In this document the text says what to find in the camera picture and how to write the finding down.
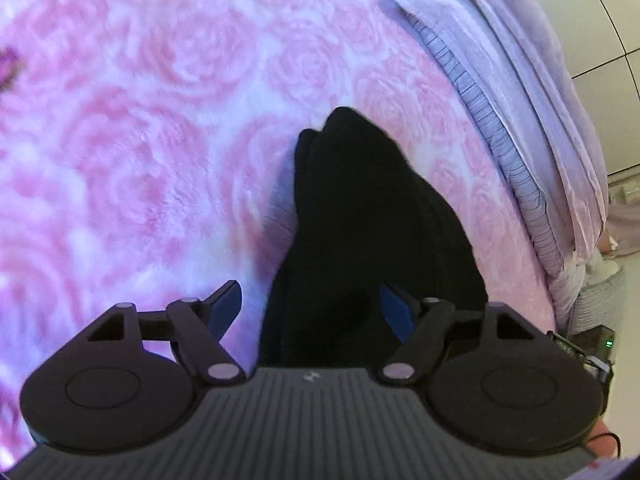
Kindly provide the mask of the right hand pink skin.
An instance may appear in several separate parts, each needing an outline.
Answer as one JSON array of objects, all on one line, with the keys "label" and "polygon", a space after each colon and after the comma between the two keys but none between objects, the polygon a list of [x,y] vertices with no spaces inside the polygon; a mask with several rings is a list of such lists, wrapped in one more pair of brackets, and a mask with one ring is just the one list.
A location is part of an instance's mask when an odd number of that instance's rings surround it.
[{"label": "right hand pink skin", "polygon": [[593,426],[586,441],[586,447],[595,456],[604,458],[619,458],[622,449],[620,437],[606,426],[602,417]]}]

